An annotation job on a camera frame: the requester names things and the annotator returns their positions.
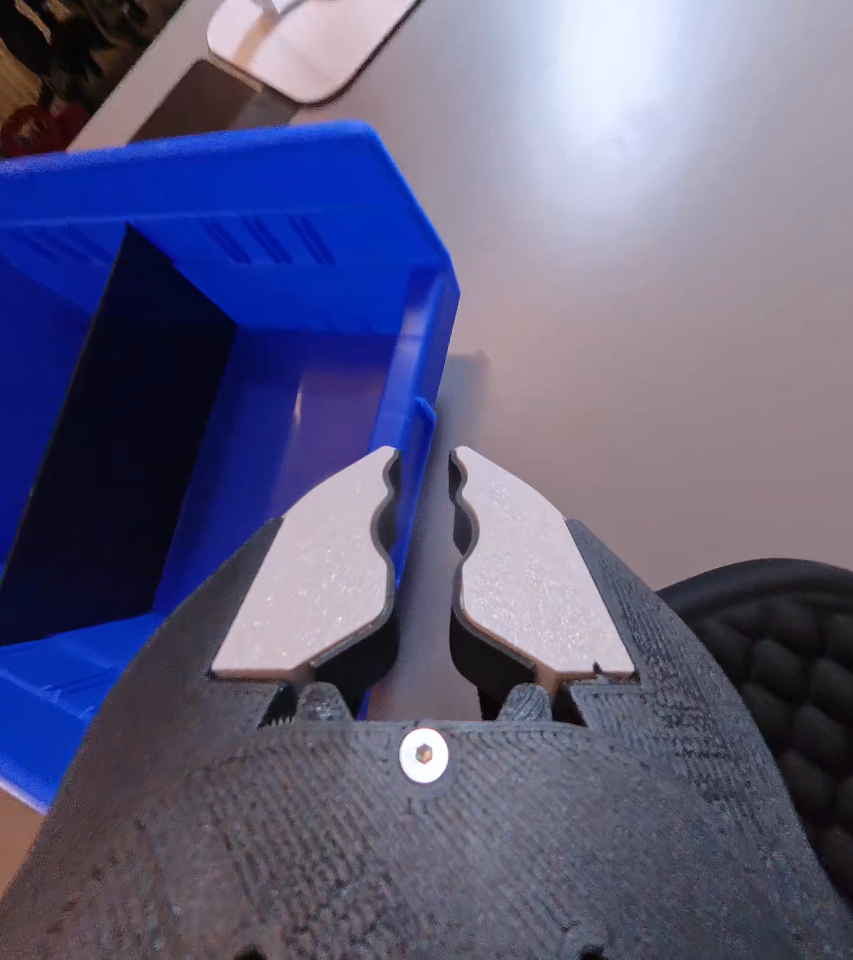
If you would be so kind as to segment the blue plastic bin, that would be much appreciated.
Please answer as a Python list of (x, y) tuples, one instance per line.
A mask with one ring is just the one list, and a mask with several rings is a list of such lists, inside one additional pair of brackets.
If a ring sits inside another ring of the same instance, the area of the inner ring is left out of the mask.
[(371, 126), (0, 160), (0, 788), (46, 813), (161, 622), (399, 453), (402, 580), (457, 314)]

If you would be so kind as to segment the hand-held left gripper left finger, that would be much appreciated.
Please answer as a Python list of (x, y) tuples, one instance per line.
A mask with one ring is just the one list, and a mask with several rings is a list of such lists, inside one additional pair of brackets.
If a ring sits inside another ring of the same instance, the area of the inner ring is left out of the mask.
[(360, 719), (396, 659), (391, 556), (402, 455), (380, 446), (304, 494), (239, 572), (211, 576), (222, 626), (211, 683), (235, 693), (317, 686)]

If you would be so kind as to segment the black office chair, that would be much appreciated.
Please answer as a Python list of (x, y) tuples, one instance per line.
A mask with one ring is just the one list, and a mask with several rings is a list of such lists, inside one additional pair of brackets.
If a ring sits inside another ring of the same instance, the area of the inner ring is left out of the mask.
[(853, 572), (753, 559), (659, 595), (745, 702), (809, 845), (853, 913)]

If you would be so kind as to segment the silver monitor stand base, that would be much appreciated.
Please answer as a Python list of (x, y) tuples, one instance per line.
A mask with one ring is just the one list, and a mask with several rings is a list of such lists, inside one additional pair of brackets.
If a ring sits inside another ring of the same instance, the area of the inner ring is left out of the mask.
[(210, 54), (300, 106), (339, 95), (416, 1), (224, 1), (206, 28)]

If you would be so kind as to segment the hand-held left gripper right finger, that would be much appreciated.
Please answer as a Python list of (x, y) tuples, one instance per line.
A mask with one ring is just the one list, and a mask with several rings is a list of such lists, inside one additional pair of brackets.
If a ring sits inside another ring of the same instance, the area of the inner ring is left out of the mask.
[(607, 603), (561, 510), (468, 446), (449, 453), (460, 558), (449, 613), (452, 662), (480, 716), (589, 724), (639, 694), (624, 618)]

